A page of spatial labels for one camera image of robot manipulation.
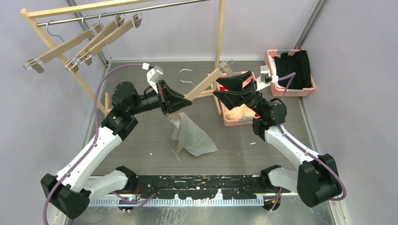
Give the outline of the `wooden hanger of red underwear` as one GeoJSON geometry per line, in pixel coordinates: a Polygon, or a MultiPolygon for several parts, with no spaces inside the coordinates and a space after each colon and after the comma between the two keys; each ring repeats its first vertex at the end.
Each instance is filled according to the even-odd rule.
{"type": "Polygon", "coordinates": [[[123,16],[117,15],[115,20],[97,32],[97,35],[92,37],[73,59],[66,62],[65,69],[75,73],[78,71],[79,64],[86,63],[86,65],[90,65],[92,57],[98,55],[104,46],[112,44],[134,27],[132,20],[125,22],[124,19],[123,16]]]}

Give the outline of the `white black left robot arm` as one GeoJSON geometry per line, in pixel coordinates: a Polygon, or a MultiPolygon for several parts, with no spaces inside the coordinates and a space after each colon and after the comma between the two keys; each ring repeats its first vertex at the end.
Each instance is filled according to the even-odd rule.
{"type": "Polygon", "coordinates": [[[138,124],[137,114],[160,108],[172,114],[192,105],[192,101],[171,89],[164,80],[139,94],[130,82],[122,82],[112,96],[113,108],[101,123],[96,123],[92,140],[56,175],[46,174],[40,181],[46,196],[42,217],[48,224],[47,210],[51,204],[70,219],[79,217],[91,201],[122,190],[130,194],[138,185],[137,175],[125,166],[94,181],[92,172],[105,157],[129,136],[138,124]]]}

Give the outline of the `wooden hanger of beige underwear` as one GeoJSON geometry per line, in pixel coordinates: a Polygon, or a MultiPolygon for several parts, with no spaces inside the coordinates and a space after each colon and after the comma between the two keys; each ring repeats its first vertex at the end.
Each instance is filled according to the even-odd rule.
{"type": "Polygon", "coordinates": [[[142,19],[143,15],[141,13],[134,14],[127,21],[124,21],[124,16],[117,15],[114,21],[110,22],[77,53],[76,64],[86,63],[90,65],[92,57],[98,55],[105,46],[112,44],[132,28],[138,28],[141,25],[142,19]]]}

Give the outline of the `grey striped underwear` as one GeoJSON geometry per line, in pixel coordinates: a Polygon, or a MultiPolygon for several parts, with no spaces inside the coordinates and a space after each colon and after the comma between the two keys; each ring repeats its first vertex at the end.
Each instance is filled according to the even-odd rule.
{"type": "Polygon", "coordinates": [[[209,135],[184,112],[173,113],[168,118],[174,125],[171,139],[177,141],[177,152],[186,150],[195,157],[218,151],[209,135]]]}

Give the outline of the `beige underwear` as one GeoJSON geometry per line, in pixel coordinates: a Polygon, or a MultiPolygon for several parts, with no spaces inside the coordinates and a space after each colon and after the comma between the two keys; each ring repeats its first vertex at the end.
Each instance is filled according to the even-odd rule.
{"type": "Polygon", "coordinates": [[[229,120],[253,118],[255,115],[256,113],[245,104],[225,111],[225,117],[229,120]]]}

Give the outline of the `wooden hanger of striped underwear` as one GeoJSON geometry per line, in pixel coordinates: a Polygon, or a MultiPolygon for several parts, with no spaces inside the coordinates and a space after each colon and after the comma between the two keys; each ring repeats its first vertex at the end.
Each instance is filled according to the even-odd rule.
{"type": "Polygon", "coordinates": [[[178,89],[191,101],[212,97],[218,115],[222,115],[220,101],[213,95],[217,90],[216,80],[226,73],[225,67],[230,67],[232,59],[214,63],[213,61],[178,61],[173,74],[178,89]]]}

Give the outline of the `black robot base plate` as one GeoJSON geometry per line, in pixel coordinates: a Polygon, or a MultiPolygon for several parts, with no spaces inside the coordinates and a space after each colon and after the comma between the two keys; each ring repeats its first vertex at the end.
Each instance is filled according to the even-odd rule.
{"type": "Polygon", "coordinates": [[[133,197],[185,200],[214,199],[221,192],[224,200],[253,199],[261,194],[277,194],[278,189],[266,188],[259,175],[139,175],[136,184],[115,191],[133,197]]]}

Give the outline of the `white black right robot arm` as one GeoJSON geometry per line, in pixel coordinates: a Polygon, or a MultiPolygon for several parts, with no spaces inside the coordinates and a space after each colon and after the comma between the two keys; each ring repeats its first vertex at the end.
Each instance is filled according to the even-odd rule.
{"type": "Polygon", "coordinates": [[[347,191],[338,175],[337,164],[330,154],[321,155],[302,144],[283,126],[287,106],[281,98],[266,100],[261,93],[265,88],[257,79],[251,79],[251,71],[232,77],[220,77],[216,81],[224,87],[215,90],[216,96],[229,110],[246,105],[255,112],[252,128],[256,136],[279,150],[296,168],[289,171],[280,165],[263,169],[261,188],[268,193],[282,190],[297,193],[302,202],[312,208],[325,201],[341,201],[347,191]]]}

